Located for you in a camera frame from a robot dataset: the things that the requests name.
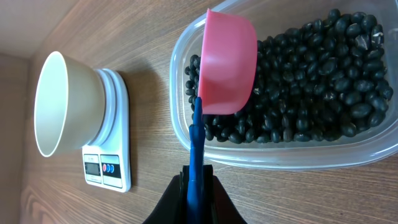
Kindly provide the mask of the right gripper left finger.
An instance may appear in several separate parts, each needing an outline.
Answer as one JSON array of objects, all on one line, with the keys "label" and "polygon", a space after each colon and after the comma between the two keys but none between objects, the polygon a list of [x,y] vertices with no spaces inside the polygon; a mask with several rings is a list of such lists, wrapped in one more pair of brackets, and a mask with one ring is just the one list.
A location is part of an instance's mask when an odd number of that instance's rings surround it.
[{"label": "right gripper left finger", "polygon": [[143,224],[184,224],[187,221],[189,166],[175,175]]}]

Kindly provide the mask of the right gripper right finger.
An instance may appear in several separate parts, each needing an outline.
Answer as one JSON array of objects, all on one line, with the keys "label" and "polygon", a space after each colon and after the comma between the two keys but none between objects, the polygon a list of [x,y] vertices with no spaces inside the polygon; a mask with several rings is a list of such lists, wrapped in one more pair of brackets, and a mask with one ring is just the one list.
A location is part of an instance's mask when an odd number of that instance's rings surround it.
[{"label": "right gripper right finger", "polygon": [[213,166],[203,166],[204,218],[205,224],[246,224],[222,186],[217,176],[213,175]]}]

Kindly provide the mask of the pink scoop with blue handle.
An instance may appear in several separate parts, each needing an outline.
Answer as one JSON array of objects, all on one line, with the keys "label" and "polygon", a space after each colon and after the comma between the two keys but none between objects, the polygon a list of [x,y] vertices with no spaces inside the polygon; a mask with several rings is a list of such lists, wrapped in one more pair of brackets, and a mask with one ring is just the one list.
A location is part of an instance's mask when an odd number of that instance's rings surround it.
[{"label": "pink scoop with blue handle", "polygon": [[193,125],[187,188],[187,223],[203,223],[204,115],[234,114],[247,103],[257,63],[257,36],[241,16],[208,10],[201,48],[200,80]]}]

